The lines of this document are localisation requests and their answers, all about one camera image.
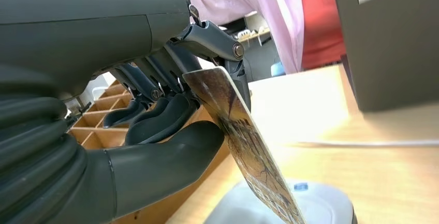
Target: screw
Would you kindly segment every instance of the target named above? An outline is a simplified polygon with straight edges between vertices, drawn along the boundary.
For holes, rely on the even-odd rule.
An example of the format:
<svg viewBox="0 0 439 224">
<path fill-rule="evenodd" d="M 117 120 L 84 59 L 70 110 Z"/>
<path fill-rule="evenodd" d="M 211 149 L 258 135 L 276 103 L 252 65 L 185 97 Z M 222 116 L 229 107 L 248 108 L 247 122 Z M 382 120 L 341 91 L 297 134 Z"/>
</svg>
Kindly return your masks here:
<svg viewBox="0 0 439 224">
<path fill-rule="evenodd" d="M 151 96 L 153 100 L 158 100 L 160 96 L 162 96 L 162 93 L 158 89 L 153 89 L 151 92 Z"/>
<path fill-rule="evenodd" d="M 242 58 L 244 56 L 244 47 L 240 43 L 233 45 L 233 54 L 236 58 Z"/>
</svg>

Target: wooden table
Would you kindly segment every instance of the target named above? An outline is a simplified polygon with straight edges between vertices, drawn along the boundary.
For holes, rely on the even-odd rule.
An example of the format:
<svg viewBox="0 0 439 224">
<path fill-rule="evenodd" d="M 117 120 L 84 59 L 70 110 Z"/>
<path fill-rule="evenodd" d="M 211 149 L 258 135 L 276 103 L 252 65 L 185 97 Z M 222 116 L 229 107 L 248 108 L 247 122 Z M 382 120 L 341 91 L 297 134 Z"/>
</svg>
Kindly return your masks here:
<svg viewBox="0 0 439 224">
<path fill-rule="evenodd" d="M 349 195 L 362 224 L 439 223 L 439 146 L 294 144 L 439 139 L 439 104 L 362 114 L 339 66 L 253 82 L 250 87 L 252 116 L 285 177 L 338 187 Z M 242 179 L 233 158 L 227 157 L 167 223 L 203 223 Z"/>
</svg>

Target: robotic hand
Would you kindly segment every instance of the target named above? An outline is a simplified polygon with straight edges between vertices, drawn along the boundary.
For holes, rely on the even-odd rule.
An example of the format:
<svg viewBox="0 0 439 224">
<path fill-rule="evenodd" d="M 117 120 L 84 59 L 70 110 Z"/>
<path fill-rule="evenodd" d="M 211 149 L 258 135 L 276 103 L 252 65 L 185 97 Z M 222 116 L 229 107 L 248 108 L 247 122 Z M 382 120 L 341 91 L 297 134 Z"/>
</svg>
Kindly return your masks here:
<svg viewBox="0 0 439 224">
<path fill-rule="evenodd" d="M 84 150 L 63 100 L 93 76 L 134 61 L 152 89 L 183 94 L 190 52 L 224 66 L 250 104 L 242 46 L 190 0 L 0 0 L 0 40 L 0 223 L 110 222 L 193 183 L 221 146 L 214 123 L 196 122 L 165 143 Z"/>
</svg>

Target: wooden compartment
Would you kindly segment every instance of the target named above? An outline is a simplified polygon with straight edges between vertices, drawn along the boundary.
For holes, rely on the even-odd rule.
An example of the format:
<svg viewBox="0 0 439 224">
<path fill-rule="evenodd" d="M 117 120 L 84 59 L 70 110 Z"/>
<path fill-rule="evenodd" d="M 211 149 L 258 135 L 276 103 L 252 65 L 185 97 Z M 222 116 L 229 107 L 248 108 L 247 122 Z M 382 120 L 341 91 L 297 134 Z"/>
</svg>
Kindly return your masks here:
<svg viewBox="0 0 439 224">
<path fill-rule="evenodd" d="M 82 143 L 86 149 L 111 148 L 123 145 L 127 129 L 100 129 L 92 131 Z"/>
<path fill-rule="evenodd" d="M 114 95 L 120 95 L 124 94 L 126 92 L 126 89 L 121 84 L 116 84 L 108 87 L 108 89 L 105 90 L 105 92 L 100 96 L 102 97 L 108 97 L 108 96 L 114 96 Z"/>
<path fill-rule="evenodd" d="M 74 127 L 96 127 L 107 113 L 108 110 L 85 112 Z"/>
<path fill-rule="evenodd" d="M 100 97 L 99 99 L 95 100 L 94 104 L 89 108 L 88 112 L 110 110 L 114 103 L 119 98 L 121 98 L 121 96 L 123 96 L 123 94 Z"/>
</svg>

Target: white base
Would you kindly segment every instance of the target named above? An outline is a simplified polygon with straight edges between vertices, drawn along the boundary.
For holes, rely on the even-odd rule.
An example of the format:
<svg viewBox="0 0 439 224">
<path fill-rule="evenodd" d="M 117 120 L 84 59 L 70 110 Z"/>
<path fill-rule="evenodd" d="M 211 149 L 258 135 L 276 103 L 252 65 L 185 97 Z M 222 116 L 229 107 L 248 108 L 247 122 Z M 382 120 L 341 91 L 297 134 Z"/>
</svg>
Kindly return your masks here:
<svg viewBox="0 0 439 224">
<path fill-rule="evenodd" d="M 306 224 L 356 223 L 354 209 L 347 195 L 324 184 L 286 180 L 299 205 Z M 205 224 L 284 224 L 250 190 L 238 183 L 212 211 Z"/>
</svg>

